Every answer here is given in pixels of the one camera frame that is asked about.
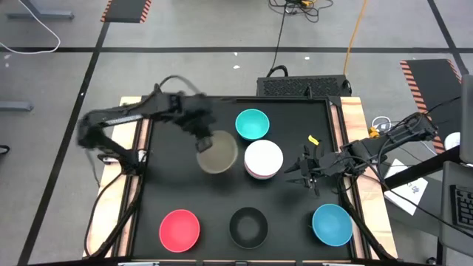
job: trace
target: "wooden table frame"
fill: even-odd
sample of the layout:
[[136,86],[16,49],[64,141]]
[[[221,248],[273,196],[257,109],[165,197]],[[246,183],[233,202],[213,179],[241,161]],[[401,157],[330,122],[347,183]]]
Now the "wooden table frame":
[[[125,103],[137,103],[141,100],[141,97],[123,97],[121,98],[120,104]],[[367,125],[364,119],[363,108],[361,107],[360,98],[341,98],[341,110],[343,111],[344,125],[347,132],[347,140],[349,142],[354,140],[360,140],[368,137]],[[340,127],[340,121],[338,118],[336,106],[331,106],[333,125],[335,126],[337,144],[340,146],[343,142],[343,135]],[[132,149],[135,142],[137,122],[122,124],[116,126],[112,133],[112,139],[118,144],[122,145],[125,149]],[[149,129],[149,121],[144,120],[141,123],[141,132],[136,140],[136,148],[144,149],[147,142],[147,133]],[[105,166],[101,179],[101,186],[99,192],[109,182],[116,177],[121,171],[121,167],[118,163],[112,163]],[[376,175],[370,168],[364,173],[364,175],[376,178]],[[357,180],[358,195],[361,200],[362,214],[367,227],[371,230],[376,239],[383,245],[386,251],[394,257],[397,257],[397,251],[395,248],[394,239],[392,238],[391,225],[389,223],[389,217],[387,215],[386,206],[384,204],[384,196],[381,187],[378,183],[373,182],[368,177],[360,176]],[[135,195],[136,184],[138,177],[130,177],[128,182],[131,182],[130,191],[128,194],[128,204],[131,202]],[[87,236],[87,243],[89,252],[93,253],[96,251],[102,242],[107,238],[109,233],[112,231],[118,221],[118,215],[120,208],[122,208],[123,196],[125,191],[126,176],[121,176],[115,184],[108,188],[108,191],[103,194],[100,202],[97,204],[95,209],[94,219]],[[345,180],[345,184],[349,185],[348,179]],[[348,193],[348,197],[353,202],[353,194]],[[118,256],[125,256],[127,248],[129,247],[129,234],[131,230],[132,218],[126,223],[123,229],[120,242],[116,254]],[[357,258],[365,258],[361,233],[355,223],[353,223],[353,241],[355,243],[355,255]],[[376,259],[377,256],[371,249],[372,258]],[[303,261],[303,262],[320,262],[320,261]]]

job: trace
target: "white bowl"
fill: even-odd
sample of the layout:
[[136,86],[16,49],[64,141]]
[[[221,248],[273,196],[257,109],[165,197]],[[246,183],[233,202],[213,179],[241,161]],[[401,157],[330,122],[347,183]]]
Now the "white bowl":
[[259,180],[273,177],[281,168],[283,160],[281,149],[269,140],[255,141],[245,151],[245,169]]

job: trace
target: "teal bowl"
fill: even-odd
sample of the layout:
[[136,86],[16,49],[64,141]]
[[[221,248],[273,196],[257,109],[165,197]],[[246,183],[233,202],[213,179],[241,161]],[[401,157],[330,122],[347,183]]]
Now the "teal bowl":
[[268,133],[269,119],[264,112],[246,109],[236,118],[236,131],[246,140],[258,140]]
[[353,226],[350,215],[335,204],[320,206],[312,216],[314,234],[326,245],[340,247],[350,241]]

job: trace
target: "keyboard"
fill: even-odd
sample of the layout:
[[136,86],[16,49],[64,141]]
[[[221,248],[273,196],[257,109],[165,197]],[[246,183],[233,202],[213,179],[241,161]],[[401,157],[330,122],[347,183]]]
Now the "keyboard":
[[454,225],[473,230],[473,188],[450,186]]

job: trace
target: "white paper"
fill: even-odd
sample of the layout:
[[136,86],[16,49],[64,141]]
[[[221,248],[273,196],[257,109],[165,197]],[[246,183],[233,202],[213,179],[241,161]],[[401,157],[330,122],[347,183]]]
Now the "white paper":
[[[389,178],[393,174],[397,174],[398,172],[403,171],[405,169],[407,169],[407,166],[401,163],[401,161],[399,161],[398,159],[395,159],[391,167],[389,168],[385,178]],[[418,205],[421,201],[423,193],[427,188],[427,183],[427,180],[425,180],[424,178],[419,178],[414,182],[410,182],[406,185],[394,188],[393,191]],[[407,202],[406,200],[394,195],[391,191],[384,192],[384,197],[386,197],[392,203],[396,204],[399,208],[405,210],[410,215],[414,215],[415,209],[417,209],[410,202]]]

